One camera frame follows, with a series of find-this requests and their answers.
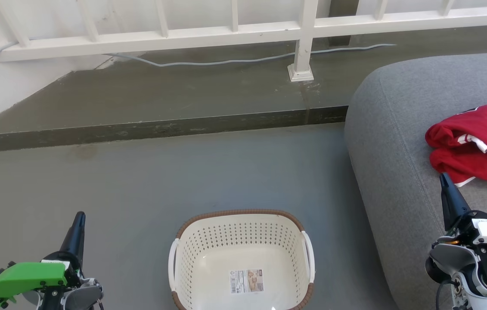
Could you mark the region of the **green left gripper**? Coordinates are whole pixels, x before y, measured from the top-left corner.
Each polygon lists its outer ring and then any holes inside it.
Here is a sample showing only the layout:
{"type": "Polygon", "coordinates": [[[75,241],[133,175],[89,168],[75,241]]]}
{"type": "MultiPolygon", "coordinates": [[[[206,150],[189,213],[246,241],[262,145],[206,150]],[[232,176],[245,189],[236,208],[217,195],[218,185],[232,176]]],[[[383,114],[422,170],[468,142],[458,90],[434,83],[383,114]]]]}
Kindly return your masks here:
{"type": "Polygon", "coordinates": [[[58,257],[16,263],[0,272],[0,307],[18,297],[36,293],[37,307],[66,307],[69,292],[82,285],[86,214],[76,213],[58,251],[58,257]]]}

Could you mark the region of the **red jersey with white trim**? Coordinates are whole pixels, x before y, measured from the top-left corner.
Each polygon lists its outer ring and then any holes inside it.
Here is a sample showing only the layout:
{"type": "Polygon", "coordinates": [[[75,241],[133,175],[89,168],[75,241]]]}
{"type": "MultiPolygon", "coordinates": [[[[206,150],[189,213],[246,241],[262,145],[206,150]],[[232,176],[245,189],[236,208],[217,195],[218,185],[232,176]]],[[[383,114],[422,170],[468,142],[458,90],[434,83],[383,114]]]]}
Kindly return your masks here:
{"type": "Polygon", "coordinates": [[[431,126],[425,140],[433,148],[430,163],[458,187],[487,181],[487,105],[472,108],[431,126]]]}

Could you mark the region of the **grey fabric sofa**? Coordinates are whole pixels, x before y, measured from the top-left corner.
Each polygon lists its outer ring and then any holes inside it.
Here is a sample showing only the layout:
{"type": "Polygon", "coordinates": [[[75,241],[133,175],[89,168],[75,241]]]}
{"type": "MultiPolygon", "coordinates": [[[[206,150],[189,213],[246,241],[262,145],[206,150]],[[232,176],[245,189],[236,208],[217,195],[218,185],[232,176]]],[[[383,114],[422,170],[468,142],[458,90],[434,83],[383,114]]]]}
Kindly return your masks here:
{"type": "Polygon", "coordinates": [[[369,74],[350,102],[345,142],[379,259],[400,310],[435,310],[425,271],[444,234],[439,174],[425,133],[487,104],[487,53],[436,56],[369,74]]]}

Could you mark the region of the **cream perforated laundry basket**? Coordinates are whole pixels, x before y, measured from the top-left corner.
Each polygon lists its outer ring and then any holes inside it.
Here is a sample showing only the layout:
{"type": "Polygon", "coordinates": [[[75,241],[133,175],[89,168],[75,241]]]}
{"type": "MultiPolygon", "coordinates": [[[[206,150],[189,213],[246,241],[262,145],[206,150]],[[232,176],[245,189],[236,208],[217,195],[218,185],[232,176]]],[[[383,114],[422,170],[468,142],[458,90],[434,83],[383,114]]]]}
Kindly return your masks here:
{"type": "Polygon", "coordinates": [[[303,310],[314,291],[310,237],[292,214],[241,209],[182,225],[167,264],[178,310],[303,310]],[[231,270],[263,269],[264,291],[231,294],[231,270]]]}

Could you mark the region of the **paper label sticker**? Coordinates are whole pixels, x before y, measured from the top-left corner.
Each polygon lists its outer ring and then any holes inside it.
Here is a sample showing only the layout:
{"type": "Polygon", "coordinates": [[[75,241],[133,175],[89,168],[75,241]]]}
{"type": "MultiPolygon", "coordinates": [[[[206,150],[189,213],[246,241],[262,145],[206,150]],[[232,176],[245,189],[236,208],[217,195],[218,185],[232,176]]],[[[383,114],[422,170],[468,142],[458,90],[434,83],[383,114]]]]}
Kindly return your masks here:
{"type": "Polygon", "coordinates": [[[233,295],[264,292],[263,269],[231,270],[229,277],[233,295]]]}

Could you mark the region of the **white railing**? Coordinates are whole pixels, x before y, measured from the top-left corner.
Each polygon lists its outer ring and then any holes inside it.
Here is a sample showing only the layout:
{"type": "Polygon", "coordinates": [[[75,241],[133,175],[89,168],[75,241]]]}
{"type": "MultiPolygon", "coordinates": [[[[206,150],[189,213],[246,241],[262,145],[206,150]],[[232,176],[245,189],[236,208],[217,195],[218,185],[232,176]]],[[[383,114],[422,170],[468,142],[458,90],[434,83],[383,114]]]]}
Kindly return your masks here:
{"type": "Polygon", "coordinates": [[[0,15],[17,43],[0,52],[0,61],[13,62],[70,56],[87,56],[141,51],[223,47],[241,44],[296,41],[294,61],[288,72],[292,82],[313,80],[310,68],[315,38],[395,33],[415,30],[487,26],[487,6],[455,9],[455,0],[442,0],[438,10],[386,12],[389,0],[377,0],[371,15],[317,18],[318,0],[302,0],[297,21],[239,24],[237,0],[231,0],[231,25],[171,30],[163,0],[156,0],[159,31],[99,34],[87,0],[76,0],[86,35],[52,39],[30,39],[20,21],[0,1],[0,15]]]}

